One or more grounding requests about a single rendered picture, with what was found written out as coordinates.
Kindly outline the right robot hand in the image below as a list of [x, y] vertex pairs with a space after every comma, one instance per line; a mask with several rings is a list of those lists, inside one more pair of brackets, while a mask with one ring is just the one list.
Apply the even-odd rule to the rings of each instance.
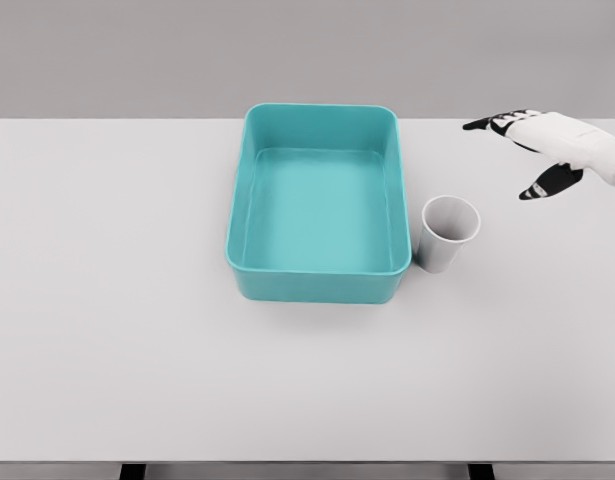
[[491, 131], [554, 162], [519, 194], [522, 201], [555, 196], [581, 181], [587, 170], [594, 172], [591, 163], [598, 147], [615, 137], [615, 134], [558, 112], [530, 109], [473, 120], [465, 123], [462, 129]]

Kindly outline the white paper cup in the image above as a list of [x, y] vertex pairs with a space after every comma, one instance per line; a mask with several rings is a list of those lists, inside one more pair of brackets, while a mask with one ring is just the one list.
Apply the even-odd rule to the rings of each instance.
[[481, 216], [467, 200], [441, 195], [429, 199], [421, 212], [422, 228], [416, 262], [426, 272], [446, 271], [463, 247], [481, 229]]

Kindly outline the teal plastic basket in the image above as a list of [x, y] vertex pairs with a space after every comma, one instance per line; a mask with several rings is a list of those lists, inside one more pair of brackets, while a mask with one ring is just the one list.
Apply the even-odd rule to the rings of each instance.
[[412, 260], [396, 115], [378, 105], [252, 106], [225, 257], [250, 300], [389, 301]]

